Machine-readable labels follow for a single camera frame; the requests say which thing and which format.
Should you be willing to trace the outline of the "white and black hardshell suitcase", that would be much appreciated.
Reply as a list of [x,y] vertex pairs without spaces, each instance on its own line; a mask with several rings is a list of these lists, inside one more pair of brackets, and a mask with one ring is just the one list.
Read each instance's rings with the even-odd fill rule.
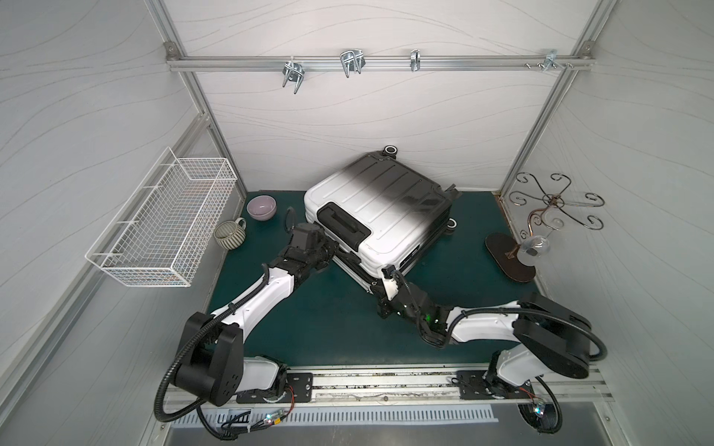
[[306,219],[340,245],[334,258],[372,295],[384,297],[382,270],[412,267],[446,232],[461,192],[444,189],[397,159],[392,145],[370,152],[306,191]]

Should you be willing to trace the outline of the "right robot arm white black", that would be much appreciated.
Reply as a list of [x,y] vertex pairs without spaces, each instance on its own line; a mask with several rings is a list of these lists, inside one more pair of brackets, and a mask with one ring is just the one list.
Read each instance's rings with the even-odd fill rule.
[[496,307],[462,308],[437,305],[410,282],[388,280],[374,291],[384,315],[410,321],[435,349],[476,340],[513,342],[513,348],[494,353],[477,378],[483,391],[496,398],[548,372],[585,379],[589,366],[608,353],[586,318],[539,293]]

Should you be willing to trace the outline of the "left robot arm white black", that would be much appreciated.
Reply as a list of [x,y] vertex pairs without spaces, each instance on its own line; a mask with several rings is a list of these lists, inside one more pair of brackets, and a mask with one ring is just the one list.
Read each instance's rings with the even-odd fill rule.
[[156,391],[155,419],[172,422],[205,403],[221,406],[237,392],[271,388],[280,366],[245,358],[245,340],[312,271],[326,268],[337,251],[338,243],[329,238],[309,242],[295,234],[275,260],[261,266],[261,277],[242,295],[212,313],[193,314]]

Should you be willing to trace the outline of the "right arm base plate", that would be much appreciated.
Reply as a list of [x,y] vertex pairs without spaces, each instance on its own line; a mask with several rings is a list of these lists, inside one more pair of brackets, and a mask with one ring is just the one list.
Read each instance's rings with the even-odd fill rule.
[[463,401],[487,400],[529,400],[531,388],[517,388],[509,384],[496,381],[489,384],[483,377],[482,370],[459,370],[456,375],[449,378],[451,385],[457,388],[459,399]]

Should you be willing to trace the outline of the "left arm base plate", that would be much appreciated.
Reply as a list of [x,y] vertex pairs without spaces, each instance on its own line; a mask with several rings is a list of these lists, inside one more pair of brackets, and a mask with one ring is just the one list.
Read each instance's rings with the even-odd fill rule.
[[237,403],[309,403],[312,400],[313,374],[287,372],[268,390],[245,390],[235,396]]

